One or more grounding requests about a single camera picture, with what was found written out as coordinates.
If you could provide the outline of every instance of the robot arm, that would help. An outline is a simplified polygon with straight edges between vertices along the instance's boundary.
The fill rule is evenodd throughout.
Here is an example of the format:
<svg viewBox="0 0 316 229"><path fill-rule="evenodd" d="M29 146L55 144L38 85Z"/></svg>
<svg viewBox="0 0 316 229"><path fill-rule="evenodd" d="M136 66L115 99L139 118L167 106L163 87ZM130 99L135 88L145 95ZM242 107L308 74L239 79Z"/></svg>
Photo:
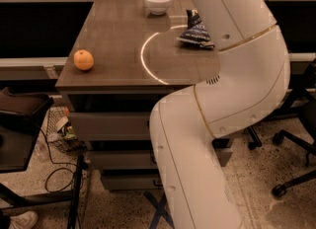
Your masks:
<svg viewBox="0 0 316 229"><path fill-rule="evenodd" d="M211 146L214 138L261 120L282 101L289 61L263 0L193 0L221 71L154 107L150 135L177 229L242 228Z"/></svg>

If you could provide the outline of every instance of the office chair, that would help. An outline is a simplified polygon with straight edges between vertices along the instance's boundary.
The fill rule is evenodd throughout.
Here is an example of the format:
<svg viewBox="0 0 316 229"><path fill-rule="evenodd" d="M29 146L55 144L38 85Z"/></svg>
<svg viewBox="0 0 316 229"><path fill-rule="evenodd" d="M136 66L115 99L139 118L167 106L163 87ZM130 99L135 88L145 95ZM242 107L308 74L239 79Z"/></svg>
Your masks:
<svg viewBox="0 0 316 229"><path fill-rule="evenodd" d="M46 94L17 94L11 88L0 92L0 174L26 171L40 134L40 129L53 99ZM75 228L83 156L78 156L71 191L19 196L0 184L0 198L7 208L71 201L68 227Z"/></svg>
<svg viewBox="0 0 316 229"><path fill-rule="evenodd" d="M309 165L309 155L313 154L316 155L316 100L312 97L311 94L307 92L304 86L306 83L309 82L311 79L315 82L315 71L316 71L316 60L314 60L311 64L308 65L306 68L302 81L295 87L292 92L287 97L285 101L286 104L283 104L280 111L285 111L290 107L290 105L295 101L297 98L306 97L308 99L308 103L304 104L301 107L296 107L295 110L297 112L298 118L306 131L311 135L314 139L313 143L310 144L305 140L289 133L288 131L282 129L280 132L276 133L273 137L273 144L280 145L283 142L284 137L287 137L303 149L307 151L306 153L306 167ZM302 183L308 182L316 178L316 170L310 173L307 173L301 177L295 178L291 181L288 181L282 185L277 185L273 188L272 194L275 197L282 197L286 194L286 190L293 186L300 185Z"/></svg>
<svg viewBox="0 0 316 229"><path fill-rule="evenodd" d="M316 59L314 59L304 70L301 78L294 84L291 92L286 96L280 108L275 109L265 120L281 120L286 118L297 117L300 107L293 107L292 105L297 99L306 98L308 101L314 101L314 97L307 91L307 88L315 83ZM247 127L252 141L248 143L248 148L254 150L262 146L262 142L258 137L256 130L251 125Z"/></svg>

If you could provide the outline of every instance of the person's foot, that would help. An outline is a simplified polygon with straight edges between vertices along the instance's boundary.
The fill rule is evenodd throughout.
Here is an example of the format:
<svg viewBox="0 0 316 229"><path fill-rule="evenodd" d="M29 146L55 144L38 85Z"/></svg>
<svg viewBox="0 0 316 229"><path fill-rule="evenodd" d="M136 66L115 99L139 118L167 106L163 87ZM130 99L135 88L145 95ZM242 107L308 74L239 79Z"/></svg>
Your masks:
<svg viewBox="0 0 316 229"><path fill-rule="evenodd" d="M38 222L39 216L34 211L27 211L19 216L12 216L9 229L32 229Z"/></svg>

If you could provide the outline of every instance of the wire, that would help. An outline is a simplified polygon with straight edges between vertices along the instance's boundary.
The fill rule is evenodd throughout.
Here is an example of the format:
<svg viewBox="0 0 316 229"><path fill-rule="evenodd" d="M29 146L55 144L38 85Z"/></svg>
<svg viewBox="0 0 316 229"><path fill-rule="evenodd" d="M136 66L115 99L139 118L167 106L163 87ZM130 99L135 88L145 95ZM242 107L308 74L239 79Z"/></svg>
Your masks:
<svg viewBox="0 0 316 229"><path fill-rule="evenodd" d="M54 161L52 160L52 156L51 156L51 151L50 151L49 143L48 143L48 141L47 141L47 136L45 135L45 133L43 132L43 130L42 130L41 128L40 128L39 130L40 130L42 136L44 137L46 146L47 146L47 148L48 148L48 155L49 155L49 160L50 160L50 162L51 162L52 164L59 164L59 165L60 165L60 164L61 164L61 165L62 165L62 164L63 164L63 165L72 165L72 166L75 166L76 169L77 169L77 165L76 165L76 164L68 163L68 162L54 162ZM51 178L56 172L58 172L58 171L60 171L60 170L66 170L66 171L71 172L71 173L72 173L72 179L70 180L70 182L69 182L65 187L63 187L63 188L61 188L61 189L59 189L59 190L57 190L57 191L50 191L49 188L48 188L48 181L50 180L50 178ZM73 184L75 177L76 177L76 173L73 172L73 171L71 171L70 169L65 168L65 167L58 168L58 169L54 170L53 172L51 172L51 173L49 174L49 176L46 178L45 184L44 184L45 189L46 189L48 192L61 192L61 191L64 191L65 189L67 189L69 186L71 186L71 185Z"/></svg>

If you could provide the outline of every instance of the chair wheel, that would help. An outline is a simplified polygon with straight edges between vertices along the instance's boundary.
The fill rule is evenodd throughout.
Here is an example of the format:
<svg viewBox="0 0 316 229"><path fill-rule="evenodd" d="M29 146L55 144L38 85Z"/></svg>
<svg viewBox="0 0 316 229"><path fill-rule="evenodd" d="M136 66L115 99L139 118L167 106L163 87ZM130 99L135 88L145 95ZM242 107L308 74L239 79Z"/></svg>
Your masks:
<svg viewBox="0 0 316 229"><path fill-rule="evenodd" d="M82 163L82 169L83 169L83 170L89 169L89 165L88 165L86 162L83 162L83 163Z"/></svg>
<svg viewBox="0 0 316 229"><path fill-rule="evenodd" d="M257 142L249 142L248 143L248 149L249 150L254 150L254 149L256 149L257 147L259 147L259 145L258 145L258 143Z"/></svg>
<svg viewBox="0 0 316 229"><path fill-rule="evenodd" d="M280 132L278 132L273 137L273 144L274 145L281 145L283 143L283 140L284 140L284 135L281 134Z"/></svg>
<svg viewBox="0 0 316 229"><path fill-rule="evenodd" d="M275 186L272 190L272 194L277 198L281 198L282 196L286 194L285 186L282 186L282 185Z"/></svg>

